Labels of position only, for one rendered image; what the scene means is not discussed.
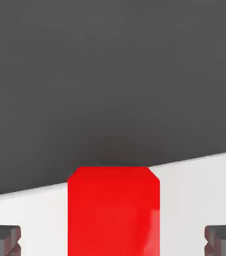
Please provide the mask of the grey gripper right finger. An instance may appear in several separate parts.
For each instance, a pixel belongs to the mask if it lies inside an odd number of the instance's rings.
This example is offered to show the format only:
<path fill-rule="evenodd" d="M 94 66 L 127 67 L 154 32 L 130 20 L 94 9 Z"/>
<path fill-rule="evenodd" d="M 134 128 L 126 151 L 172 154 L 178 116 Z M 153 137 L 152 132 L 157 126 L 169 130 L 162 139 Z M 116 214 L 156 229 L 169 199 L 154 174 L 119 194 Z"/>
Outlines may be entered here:
<path fill-rule="evenodd" d="M 207 225 L 204 237 L 204 256 L 226 256 L 226 225 Z"/>

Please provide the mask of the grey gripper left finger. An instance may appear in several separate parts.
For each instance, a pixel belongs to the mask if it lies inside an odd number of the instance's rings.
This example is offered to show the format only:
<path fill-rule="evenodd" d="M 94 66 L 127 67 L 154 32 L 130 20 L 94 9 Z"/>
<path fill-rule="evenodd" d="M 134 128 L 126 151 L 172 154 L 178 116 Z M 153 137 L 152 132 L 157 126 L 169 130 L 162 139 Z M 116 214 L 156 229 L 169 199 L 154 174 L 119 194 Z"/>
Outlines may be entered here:
<path fill-rule="evenodd" d="M 0 225 L 0 256 L 21 256 L 19 225 Z"/>

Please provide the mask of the small red cube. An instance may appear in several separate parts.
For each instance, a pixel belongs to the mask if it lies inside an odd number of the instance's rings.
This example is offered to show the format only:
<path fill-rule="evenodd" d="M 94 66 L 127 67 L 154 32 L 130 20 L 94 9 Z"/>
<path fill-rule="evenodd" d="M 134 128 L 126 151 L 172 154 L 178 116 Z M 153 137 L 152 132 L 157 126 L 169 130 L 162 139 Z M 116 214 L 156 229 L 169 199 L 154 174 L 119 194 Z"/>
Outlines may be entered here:
<path fill-rule="evenodd" d="M 68 179 L 68 256 L 160 256 L 160 181 L 149 168 L 76 169 Z"/>

